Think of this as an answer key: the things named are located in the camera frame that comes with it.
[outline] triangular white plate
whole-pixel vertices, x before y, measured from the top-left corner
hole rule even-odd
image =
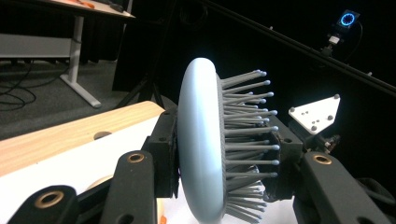
[[[317,134],[334,123],[340,100],[336,94],[311,104],[292,107],[289,114],[309,133]]]

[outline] blue ring light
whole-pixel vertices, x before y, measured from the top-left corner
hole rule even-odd
[[[343,26],[349,26],[355,21],[355,15],[352,13],[346,13],[344,16],[341,18],[340,22]]]

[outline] gray carpet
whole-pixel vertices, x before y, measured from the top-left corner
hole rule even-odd
[[[18,83],[30,66],[31,72],[19,86],[31,87],[49,81],[51,83],[27,88],[35,95],[35,101],[18,109],[15,108],[21,107],[20,105],[7,103],[19,103],[21,100],[15,96],[25,102],[32,101],[34,97],[31,93],[21,89],[10,92],[14,97],[0,93],[0,140],[109,111],[127,94],[125,91],[111,90],[116,63],[108,61],[81,64],[78,69],[78,83],[102,103],[100,108],[91,107],[59,78],[67,67],[64,63],[35,61],[33,64],[11,64],[2,61],[0,92],[8,91],[9,87]],[[163,100],[165,108],[174,105],[164,97]]]

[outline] gray bristle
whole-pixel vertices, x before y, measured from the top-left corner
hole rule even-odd
[[[277,173],[260,173],[257,165],[278,166],[278,160],[264,161],[262,158],[269,150],[280,148],[268,139],[263,139],[266,133],[278,130],[276,126],[268,124],[271,116],[277,112],[257,106],[265,104],[264,98],[272,97],[274,94],[239,92],[269,85],[269,80],[240,85],[265,76],[265,72],[257,70],[219,81],[222,89],[219,91],[219,96],[222,96],[219,103],[223,115],[223,178],[227,198],[225,213],[249,223],[259,223],[262,219],[260,213],[266,206],[263,201],[266,194],[261,180],[277,177]]]

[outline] desk leg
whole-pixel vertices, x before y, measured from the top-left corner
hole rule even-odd
[[[94,108],[99,108],[102,106],[102,104],[77,83],[83,22],[84,22],[83,17],[80,16],[76,17],[73,40],[70,45],[69,73],[61,75],[61,79],[67,85],[69,85],[76,93],[78,93],[82,98],[84,98],[88,103],[90,103],[91,106],[93,106]]]

